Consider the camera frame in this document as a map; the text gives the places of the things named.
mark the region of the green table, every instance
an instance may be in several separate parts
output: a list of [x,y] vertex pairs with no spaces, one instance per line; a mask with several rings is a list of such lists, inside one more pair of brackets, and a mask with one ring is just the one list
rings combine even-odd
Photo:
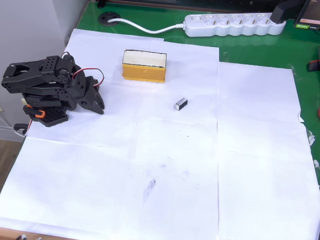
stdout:
[[[313,159],[320,162],[320,118],[317,115],[320,107],[320,72],[307,72],[306,67],[309,61],[318,59],[320,35],[311,30],[294,28],[293,20],[287,21],[282,34],[277,36],[188,37],[181,29],[149,34],[126,23],[103,26],[99,24],[98,17],[105,12],[116,12],[121,18],[150,30],[181,24],[186,15],[198,13],[112,3],[107,3],[104,8],[97,8],[97,3],[89,2],[77,28],[105,33],[157,37],[163,38],[166,42],[179,44],[218,47],[221,62],[292,69],[304,125],[313,135],[319,137],[311,146],[311,153]],[[315,171],[320,185],[320,169],[316,168]]]

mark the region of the battery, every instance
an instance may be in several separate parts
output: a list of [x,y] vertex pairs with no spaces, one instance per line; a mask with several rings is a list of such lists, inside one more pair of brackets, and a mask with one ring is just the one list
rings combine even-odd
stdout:
[[182,98],[180,101],[178,101],[175,105],[174,108],[178,111],[180,111],[185,105],[188,104],[188,100],[185,98]]

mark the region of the white paper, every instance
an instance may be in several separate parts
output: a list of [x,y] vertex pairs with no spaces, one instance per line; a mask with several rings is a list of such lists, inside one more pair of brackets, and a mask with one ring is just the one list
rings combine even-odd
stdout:
[[[104,72],[104,114],[77,106],[63,124],[32,123],[1,192],[0,226],[73,239],[215,239],[219,50],[82,33],[66,51]],[[125,80],[126,49],[167,53],[166,83]],[[189,104],[176,111],[181,96]]]
[[219,239],[317,240],[320,196],[312,159],[219,156]]
[[299,121],[301,109],[291,69],[221,62],[218,79],[221,115]]
[[[67,49],[77,54],[75,61],[88,66],[92,58],[102,60],[101,51],[91,55],[76,51],[86,46],[86,37],[73,37]],[[135,128],[149,118],[168,119],[183,123],[204,124],[216,128],[218,86],[217,65],[219,49],[195,45],[149,40],[109,40],[107,46],[118,61],[105,64],[104,73],[112,73],[100,86],[99,92],[105,104],[103,115],[81,108],[67,111],[69,120],[63,124],[45,127],[33,122],[28,136],[58,142],[97,147],[129,148],[135,138]],[[126,80],[122,76],[122,56],[125,49],[146,48],[151,52],[167,54],[165,83]],[[182,98],[188,105],[181,111],[174,106]]]
[[320,193],[291,70],[218,67],[219,239],[318,239]]
[[1,226],[72,239],[215,238],[216,130],[152,119],[137,136],[132,154],[27,137],[1,192]]

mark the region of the power strip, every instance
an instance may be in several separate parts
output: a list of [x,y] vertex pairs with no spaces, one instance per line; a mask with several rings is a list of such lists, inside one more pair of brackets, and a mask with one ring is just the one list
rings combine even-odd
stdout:
[[278,35],[286,22],[276,24],[271,13],[191,14],[185,17],[183,29],[189,37]]

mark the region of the yellow foam block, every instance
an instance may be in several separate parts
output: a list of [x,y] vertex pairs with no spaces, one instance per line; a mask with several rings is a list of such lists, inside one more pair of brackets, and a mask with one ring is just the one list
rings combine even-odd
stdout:
[[122,76],[127,80],[164,83],[166,62],[165,53],[125,50]]

